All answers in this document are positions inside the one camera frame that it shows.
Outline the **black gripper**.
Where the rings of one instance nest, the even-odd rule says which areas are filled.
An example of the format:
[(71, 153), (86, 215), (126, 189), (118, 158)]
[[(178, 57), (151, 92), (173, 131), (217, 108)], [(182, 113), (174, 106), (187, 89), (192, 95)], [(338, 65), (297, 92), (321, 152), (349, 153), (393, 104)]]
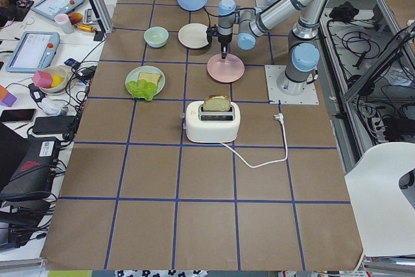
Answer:
[(220, 43), (221, 58), (225, 60), (228, 54), (228, 46), (231, 43), (231, 35), (218, 34), (218, 42)]

